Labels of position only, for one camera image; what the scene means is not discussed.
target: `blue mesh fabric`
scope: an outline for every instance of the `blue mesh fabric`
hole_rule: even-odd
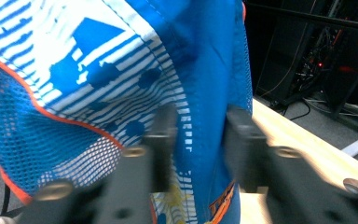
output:
[[[40,114],[23,86],[0,69],[0,165],[18,187],[33,195],[57,178],[87,186],[111,173],[118,157],[119,149],[99,134]]]

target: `blue fabric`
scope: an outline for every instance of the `blue fabric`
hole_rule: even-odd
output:
[[[210,205],[232,182],[222,148],[227,105],[252,111],[240,0],[1,0],[0,62],[32,91],[0,70],[0,164],[21,189],[103,178],[119,146],[87,125],[131,146],[156,108],[174,103],[172,194],[152,197],[158,223],[213,219]],[[239,222],[235,187],[221,223]]]

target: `wooden table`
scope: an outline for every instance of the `wooden table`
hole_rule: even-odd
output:
[[[324,140],[254,100],[253,120],[267,135],[271,146],[288,146],[303,153],[327,182],[344,188],[343,180],[358,180],[358,161]],[[272,223],[264,194],[241,194],[241,223]]]

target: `orange edge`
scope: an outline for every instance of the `orange edge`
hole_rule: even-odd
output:
[[[115,139],[112,135],[110,135],[109,133],[105,132],[104,130],[95,128],[87,123],[83,123],[83,122],[79,122],[79,121],[74,121],[74,120],[69,120],[69,119],[64,119],[64,118],[60,118],[58,116],[55,116],[51,113],[49,113],[45,108],[43,108],[42,106],[40,106],[36,99],[34,98],[34,93],[32,92],[31,88],[28,86],[28,84],[13,70],[11,70],[9,67],[7,67],[7,65],[5,65],[4,63],[0,62],[0,68],[2,70],[4,70],[5,72],[7,72],[11,77],[15,78],[24,89],[26,89],[26,91],[28,92],[28,95],[31,98],[32,104],[33,106],[36,108],[37,111],[39,111],[41,114],[43,114],[44,116],[50,118],[50,119],[54,119],[57,120],[59,122],[63,122],[63,123],[68,123],[68,124],[74,124],[74,125],[78,125],[84,128],[87,128],[93,132],[96,132],[104,137],[106,137],[107,139],[109,139],[110,141],[112,141],[118,148],[122,149],[123,146],[118,142],[117,139]],[[29,203],[32,200],[32,197],[27,194],[26,192],[24,192],[22,189],[20,189],[15,183],[13,183],[11,181],[11,179],[7,176],[7,174],[5,173],[5,171],[3,170],[3,168],[0,168],[0,173],[2,176],[2,179],[5,181],[5,183],[10,187],[10,189],[13,191],[13,193],[16,194],[16,196],[25,204]]]
[[[232,185],[231,190],[229,191],[228,195],[225,198],[225,201],[223,202],[222,205],[220,205],[219,209],[216,212],[216,215],[213,217],[211,221],[212,224],[218,224],[225,216],[229,206],[231,205],[231,199],[234,195],[234,189],[235,189],[235,185]]]

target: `black cable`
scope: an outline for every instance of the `black cable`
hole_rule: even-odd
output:
[[[5,198],[4,198],[4,203],[2,204],[1,216],[7,213],[9,201],[10,201],[10,188],[8,187],[8,185],[5,184]]]
[[[308,109],[307,113],[297,116],[297,117],[294,117],[290,120],[295,120],[295,119],[300,119],[300,118],[306,117],[310,113],[310,106],[307,104],[307,102],[305,102],[304,100],[302,100],[301,102],[307,107],[307,109]]]

